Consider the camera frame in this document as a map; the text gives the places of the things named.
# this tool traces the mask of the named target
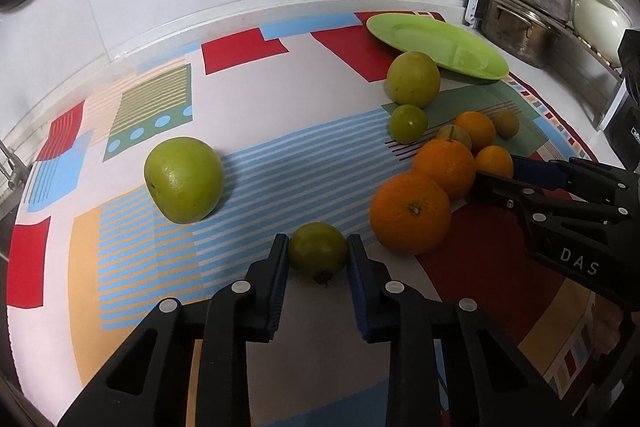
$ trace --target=table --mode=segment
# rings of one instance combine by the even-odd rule
[[[8,318],[22,389],[53,422],[159,299],[208,298],[266,256],[276,232],[317,220],[359,233],[370,258],[427,298],[474,298],[559,396],[578,405],[594,364],[593,295],[526,259],[511,214],[454,202],[452,233],[417,257],[375,240],[369,199],[410,168],[419,144],[400,146],[386,134],[394,104],[380,81],[397,52],[367,33],[374,13],[284,21],[175,50],[51,123],[18,211]],[[548,89],[545,75],[534,80]],[[558,112],[532,80],[443,72],[422,142],[463,110],[509,107],[521,131],[497,142],[510,152],[594,158],[562,119],[577,102]],[[192,225],[168,222],[143,180],[149,151],[175,136],[203,139],[226,170],[222,206]],[[441,359],[437,343],[436,352]],[[388,346],[361,340],[344,273],[327,289],[292,276],[280,330],[272,343],[248,346],[248,367],[259,426],[383,425]]]

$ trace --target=hand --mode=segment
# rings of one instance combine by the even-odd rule
[[[591,310],[593,315],[593,348],[596,353],[608,355],[620,341],[622,310],[606,298],[596,295]],[[636,325],[640,325],[640,312],[631,314]]]

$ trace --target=silver screw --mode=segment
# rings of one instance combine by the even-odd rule
[[[175,299],[165,299],[160,302],[160,311],[162,313],[171,313],[178,307],[178,301]]]
[[[245,280],[236,281],[231,285],[231,291],[233,293],[247,293],[250,289],[251,283]]]
[[[473,299],[469,299],[467,297],[465,297],[464,299],[460,299],[458,306],[460,306],[460,309],[464,310],[465,312],[474,312],[478,309],[478,303]]]
[[[402,293],[404,291],[404,284],[400,281],[389,281],[385,284],[385,290],[389,293]]]

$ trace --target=small orange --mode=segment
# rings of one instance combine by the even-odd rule
[[[495,138],[495,126],[487,115],[477,111],[467,111],[458,115],[454,123],[468,132],[471,137],[471,150],[477,154],[491,145]]]
[[[511,155],[499,145],[490,145],[482,149],[476,156],[476,168],[489,174],[513,178]]]
[[[456,140],[436,138],[424,144],[414,158],[414,172],[428,176],[447,193],[449,200],[464,198],[476,179],[471,151]]]
[[[369,222],[389,250],[406,255],[424,253],[437,247],[449,231],[449,198],[426,176],[403,172],[375,193]]]

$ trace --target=plate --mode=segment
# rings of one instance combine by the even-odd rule
[[[485,80],[509,74],[502,56],[481,38],[429,16],[381,13],[367,20],[367,29],[403,52],[422,52],[447,70]]]

